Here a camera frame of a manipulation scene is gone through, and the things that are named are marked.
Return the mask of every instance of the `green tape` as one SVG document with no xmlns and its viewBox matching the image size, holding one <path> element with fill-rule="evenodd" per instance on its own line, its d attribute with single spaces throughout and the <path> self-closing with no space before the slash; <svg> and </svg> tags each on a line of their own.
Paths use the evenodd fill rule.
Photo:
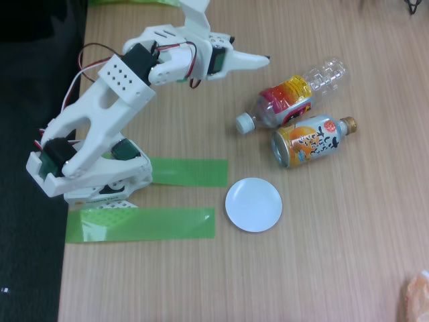
<svg viewBox="0 0 429 322">
<path fill-rule="evenodd" d="M 71 211 L 66 243 L 214 238 L 214 208 L 122 208 Z"/>
<path fill-rule="evenodd" d="M 89 0 L 89 5 L 102 5 L 106 3 L 163 3 L 164 5 L 173 5 L 174 7 L 180 7 L 179 0 Z"/>
<path fill-rule="evenodd" d="M 154 183 L 228 186 L 228 160 L 150 158 Z"/>
</svg>

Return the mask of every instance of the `wooden table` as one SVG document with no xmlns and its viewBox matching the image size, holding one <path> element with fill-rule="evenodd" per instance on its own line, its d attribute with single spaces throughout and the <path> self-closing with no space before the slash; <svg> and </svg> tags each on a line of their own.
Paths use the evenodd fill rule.
<svg viewBox="0 0 429 322">
<path fill-rule="evenodd" d="M 429 268 L 429 11 L 400 0 L 212 0 L 216 32 L 271 65 L 226 79 L 156 88 L 123 134 L 149 156 L 227 158 L 229 184 L 256 176 L 283 199 L 279 223 L 245 233 L 223 211 L 227 189 L 152 185 L 141 207 L 216 207 L 215 239 L 66 245 L 60 321 L 404 321 L 408 281 Z M 86 42 L 117 50 L 180 9 L 104 5 Z M 107 52 L 93 48 L 86 62 Z M 237 135 L 256 94 L 324 57 L 351 85 L 308 116 L 353 116 L 338 154 L 280 168 L 270 132 Z"/>
</svg>

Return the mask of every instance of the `small white dish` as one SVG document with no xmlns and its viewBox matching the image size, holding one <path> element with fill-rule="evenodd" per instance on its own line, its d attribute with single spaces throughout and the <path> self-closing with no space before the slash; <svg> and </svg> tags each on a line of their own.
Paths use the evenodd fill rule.
<svg viewBox="0 0 429 322">
<path fill-rule="evenodd" d="M 225 209 L 238 228 L 258 233 L 277 223 L 282 214 L 282 198 L 268 181 L 246 178 L 229 189 Z"/>
</svg>

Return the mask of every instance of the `orange juice can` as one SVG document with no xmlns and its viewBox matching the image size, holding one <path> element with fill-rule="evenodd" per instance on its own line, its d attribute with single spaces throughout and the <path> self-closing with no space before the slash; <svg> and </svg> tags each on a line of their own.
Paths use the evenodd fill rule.
<svg viewBox="0 0 429 322">
<path fill-rule="evenodd" d="M 341 139 L 356 130 L 352 117 L 337 121 L 324 114 L 279 128 L 271 145 L 278 162 L 289 168 L 336 152 Z"/>
</svg>

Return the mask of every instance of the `can label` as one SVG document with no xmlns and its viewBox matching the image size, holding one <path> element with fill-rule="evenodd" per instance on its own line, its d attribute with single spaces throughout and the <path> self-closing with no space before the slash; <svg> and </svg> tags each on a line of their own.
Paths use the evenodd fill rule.
<svg viewBox="0 0 429 322">
<path fill-rule="evenodd" d="M 289 166 L 333 153 L 341 140 L 339 126 L 326 115 L 281 127 L 278 133 L 287 145 Z"/>
<path fill-rule="evenodd" d="M 291 119 L 311 110 L 313 106 L 311 87 L 298 75 L 262 91 L 260 95 L 272 104 L 279 125 L 285 125 Z"/>
</svg>

